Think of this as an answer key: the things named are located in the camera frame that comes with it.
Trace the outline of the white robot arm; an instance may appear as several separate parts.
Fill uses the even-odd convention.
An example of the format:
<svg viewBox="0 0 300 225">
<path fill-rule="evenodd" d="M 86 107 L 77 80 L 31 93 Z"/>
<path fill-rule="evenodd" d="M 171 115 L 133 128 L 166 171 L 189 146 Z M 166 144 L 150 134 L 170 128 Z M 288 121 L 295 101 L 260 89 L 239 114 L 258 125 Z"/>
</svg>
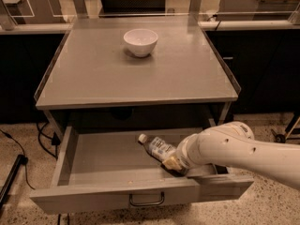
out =
<svg viewBox="0 0 300 225">
<path fill-rule="evenodd" d="M 192 134 L 163 160 L 168 170 L 178 172 L 204 164 L 248 170 L 300 189 L 300 146 L 256 141 L 250 127 L 242 122 L 230 122 Z"/>
</svg>

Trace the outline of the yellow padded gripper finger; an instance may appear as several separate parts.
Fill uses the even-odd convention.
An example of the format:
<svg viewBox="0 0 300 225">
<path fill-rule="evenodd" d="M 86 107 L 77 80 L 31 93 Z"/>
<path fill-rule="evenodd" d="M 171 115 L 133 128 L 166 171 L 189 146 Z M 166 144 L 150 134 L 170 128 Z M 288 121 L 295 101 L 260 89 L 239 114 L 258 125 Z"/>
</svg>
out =
<svg viewBox="0 0 300 225">
<path fill-rule="evenodd" d="M 180 165 L 178 159 L 176 156 L 170 156 L 162 161 L 162 164 L 168 169 L 168 170 L 174 170 L 177 172 L 180 172 L 183 167 Z"/>
</svg>

